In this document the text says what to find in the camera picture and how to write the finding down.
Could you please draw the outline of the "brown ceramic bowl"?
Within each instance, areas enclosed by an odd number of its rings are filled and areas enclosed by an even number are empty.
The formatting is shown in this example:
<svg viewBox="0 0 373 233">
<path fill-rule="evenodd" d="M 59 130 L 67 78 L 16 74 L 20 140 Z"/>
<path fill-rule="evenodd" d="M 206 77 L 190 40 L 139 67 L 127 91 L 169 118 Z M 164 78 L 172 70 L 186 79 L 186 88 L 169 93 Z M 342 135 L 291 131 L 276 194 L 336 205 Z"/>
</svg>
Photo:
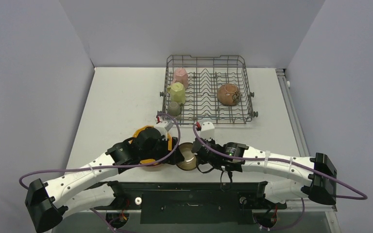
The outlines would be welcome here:
<svg viewBox="0 0 373 233">
<path fill-rule="evenodd" d="M 195 170 L 197 159 L 195 154 L 192 152 L 193 143 L 185 142 L 180 144 L 178 148 L 184 160 L 177 163 L 177 167 L 184 171 Z"/>
<path fill-rule="evenodd" d="M 218 88 L 218 101 L 227 106 L 235 106 L 240 101 L 240 89 L 236 84 L 227 83 Z"/>
</svg>

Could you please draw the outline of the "small grey-green cup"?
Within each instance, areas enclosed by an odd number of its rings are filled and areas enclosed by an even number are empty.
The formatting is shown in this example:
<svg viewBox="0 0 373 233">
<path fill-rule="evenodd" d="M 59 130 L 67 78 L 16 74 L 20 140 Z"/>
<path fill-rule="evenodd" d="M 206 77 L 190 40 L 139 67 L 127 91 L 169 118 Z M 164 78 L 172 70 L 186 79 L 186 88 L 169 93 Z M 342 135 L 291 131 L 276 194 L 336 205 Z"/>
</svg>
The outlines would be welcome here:
<svg viewBox="0 0 373 233">
<path fill-rule="evenodd" d="M 168 104 L 168 114 L 173 117 L 176 117 L 180 115 L 180 113 L 181 113 L 181 105 L 176 101 L 171 101 Z"/>
</svg>

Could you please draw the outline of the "pale yellow mug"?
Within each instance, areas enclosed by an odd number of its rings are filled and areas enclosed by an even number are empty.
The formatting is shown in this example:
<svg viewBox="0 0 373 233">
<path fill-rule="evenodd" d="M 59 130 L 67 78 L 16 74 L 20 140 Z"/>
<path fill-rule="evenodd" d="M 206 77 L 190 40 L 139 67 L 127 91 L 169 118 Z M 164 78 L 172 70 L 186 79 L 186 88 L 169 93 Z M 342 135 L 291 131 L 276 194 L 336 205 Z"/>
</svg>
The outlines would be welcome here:
<svg viewBox="0 0 373 233">
<path fill-rule="evenodd" d="M 184 105 L 186 102 L 186 90 L 182 83 L 175 82 L 167 87 L 167 92 L 170 95 L 170 101 Z"/>
</svg>

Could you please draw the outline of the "grey wire dish rack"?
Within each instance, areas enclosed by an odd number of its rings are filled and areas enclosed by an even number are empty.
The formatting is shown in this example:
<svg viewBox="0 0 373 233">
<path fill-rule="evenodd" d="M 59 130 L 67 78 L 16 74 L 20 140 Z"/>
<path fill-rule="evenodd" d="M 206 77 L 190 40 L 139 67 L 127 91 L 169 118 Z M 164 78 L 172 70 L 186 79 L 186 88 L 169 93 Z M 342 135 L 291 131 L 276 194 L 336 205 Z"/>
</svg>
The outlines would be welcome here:
<svg viewBox="0 0 373 233">
<path fill-rule="evenodd" d="M 170 86 L 177 68 L 184 68 L 188 75 L 186 102 L 176 117 L 179 124 L 211 121 L 217 124 L 246 124 L 258 117 L 254 110 L 254 92 L 250 90 L 245 59 L 240 55 L 192 56 L 170 55 L 166 61 L 164 90 L 160 92 L 162 112 L 168 111 Z M 222 104 L 217 97 L 224 84 L 234 84 L 239 91 L 238 103 Z"/>
</svg>

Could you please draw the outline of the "pink mug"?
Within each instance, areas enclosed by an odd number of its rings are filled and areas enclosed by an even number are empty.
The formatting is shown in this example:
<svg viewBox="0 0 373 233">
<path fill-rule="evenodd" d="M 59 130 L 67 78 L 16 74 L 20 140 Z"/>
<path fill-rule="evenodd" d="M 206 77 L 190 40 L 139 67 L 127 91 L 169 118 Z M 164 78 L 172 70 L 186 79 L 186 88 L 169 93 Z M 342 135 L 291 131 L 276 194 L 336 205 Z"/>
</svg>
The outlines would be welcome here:
<svg viewBox="0 0 373 233">
<path fill-rule="evenodd" d="M 181 83 L 185 89 L 188 89 L 188 73 L 184 68 L 177 68 L 173 73 L 172 83 Z"/>
</svg>

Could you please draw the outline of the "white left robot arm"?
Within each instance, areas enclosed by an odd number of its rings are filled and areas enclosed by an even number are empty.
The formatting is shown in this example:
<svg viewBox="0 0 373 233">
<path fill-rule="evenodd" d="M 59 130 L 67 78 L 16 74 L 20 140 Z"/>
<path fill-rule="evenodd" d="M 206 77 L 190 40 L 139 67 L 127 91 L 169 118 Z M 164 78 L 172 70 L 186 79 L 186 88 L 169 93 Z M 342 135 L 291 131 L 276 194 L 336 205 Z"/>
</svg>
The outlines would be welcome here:
<svg viewBox="0 0 373 233">
<path fill-rule="evenodd" d="M 162 122 L 149 126 L 114 144 L 86 165 L 66 169 L 64 175 L 43 181 L 36 179 L 27 189 L 25 206 L 37 233 L 45 233 L 56 227 L 64 218 L 95 207 L 111 206 L 119 209 L 125 204 L 125 194 L 114 190 L 104 180 L 135 167 L 143 167 L 141 161 L 150 159 L 150 165 L 174 165 L 182 158 L 179 154 L 180 135 L 169 134 L 169 126 Z"/>
</svg>

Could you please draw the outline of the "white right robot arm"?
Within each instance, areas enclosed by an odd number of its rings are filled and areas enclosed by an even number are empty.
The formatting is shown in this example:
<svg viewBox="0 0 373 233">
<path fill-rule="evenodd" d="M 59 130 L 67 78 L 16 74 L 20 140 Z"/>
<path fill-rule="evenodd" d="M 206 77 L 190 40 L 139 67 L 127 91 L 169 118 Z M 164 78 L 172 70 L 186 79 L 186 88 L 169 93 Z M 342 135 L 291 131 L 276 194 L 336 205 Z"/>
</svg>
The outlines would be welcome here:
<svg viewBox="0 0 373 233">
<path fill-rule="evenodd" d="M 336 204 L 337 188 L 334 179 L 337 169 L 324 153 L 314 157 L 292 157 L 251 146 L 229 142 L 223 146 L 214 140 L 195 139 L 192 152 L 203 164 L 210 164 L 231 174 L 237 172 L 258 172 L 281 177 L 277 182 L 267 182 L 264 189 L 255 193 L 254 200 L 260 207 L 287 200 L 309 198 L 323 204 Z"/>
</svg>

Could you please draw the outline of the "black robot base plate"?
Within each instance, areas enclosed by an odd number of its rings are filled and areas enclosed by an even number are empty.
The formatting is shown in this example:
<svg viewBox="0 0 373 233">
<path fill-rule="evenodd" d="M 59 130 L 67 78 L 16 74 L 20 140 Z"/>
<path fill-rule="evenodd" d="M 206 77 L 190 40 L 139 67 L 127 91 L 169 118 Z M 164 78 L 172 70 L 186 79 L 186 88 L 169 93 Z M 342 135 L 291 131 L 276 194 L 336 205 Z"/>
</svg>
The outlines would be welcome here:
<svg viewBox="0 0 373 233">
<path fill-rule="evenodd" d="M 114 200 L 96 210 L 139 211 L 142 224 L 252 224 L 253 215 L 284 210 L 286 203 L 266 200 L 260 183 L 134 183 L 107 182 Z"/>
</svg>

